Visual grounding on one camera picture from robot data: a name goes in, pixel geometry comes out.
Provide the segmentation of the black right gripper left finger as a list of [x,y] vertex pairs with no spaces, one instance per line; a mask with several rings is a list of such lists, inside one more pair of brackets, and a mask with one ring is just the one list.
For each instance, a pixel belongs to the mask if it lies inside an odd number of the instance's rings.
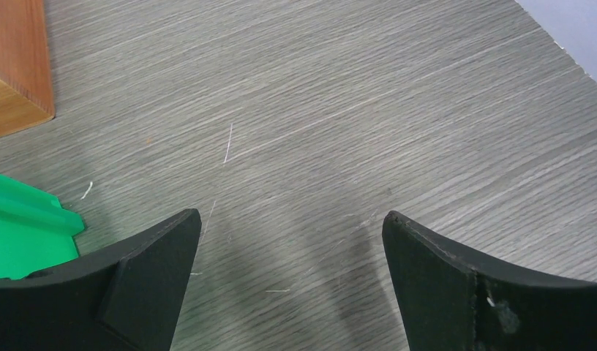
[[75,260],[0,279],[0,350],[169,350],[201,228],[188,208]]

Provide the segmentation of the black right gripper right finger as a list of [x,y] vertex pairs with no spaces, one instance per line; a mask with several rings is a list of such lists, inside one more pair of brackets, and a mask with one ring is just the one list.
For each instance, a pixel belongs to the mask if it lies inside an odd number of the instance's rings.
[[382,238],[411,350],[597,350],[597,282],[507,263],[396,211]]

